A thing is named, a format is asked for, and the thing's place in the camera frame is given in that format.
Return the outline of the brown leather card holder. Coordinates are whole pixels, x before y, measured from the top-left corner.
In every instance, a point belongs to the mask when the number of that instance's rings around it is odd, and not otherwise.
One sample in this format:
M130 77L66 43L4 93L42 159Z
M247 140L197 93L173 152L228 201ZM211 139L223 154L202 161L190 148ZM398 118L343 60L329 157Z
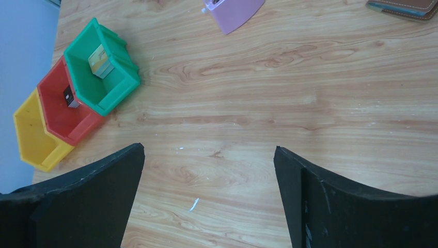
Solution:
M367 1L366 7L408 20L427 22L437 13L437 0L375 0Z

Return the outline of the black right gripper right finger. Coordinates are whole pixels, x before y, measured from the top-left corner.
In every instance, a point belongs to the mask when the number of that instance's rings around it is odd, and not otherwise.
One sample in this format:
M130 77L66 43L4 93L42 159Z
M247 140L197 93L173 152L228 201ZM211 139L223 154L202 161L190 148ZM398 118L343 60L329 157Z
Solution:
M353 181L277 147L274 167L293 247L437 247L437 196Z

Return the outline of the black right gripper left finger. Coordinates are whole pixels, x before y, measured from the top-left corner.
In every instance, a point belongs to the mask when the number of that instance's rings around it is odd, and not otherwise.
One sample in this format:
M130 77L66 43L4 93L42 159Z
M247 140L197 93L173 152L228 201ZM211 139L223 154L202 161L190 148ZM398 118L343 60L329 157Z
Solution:
M121 247L144 167L134 143L1 195L1 247Z

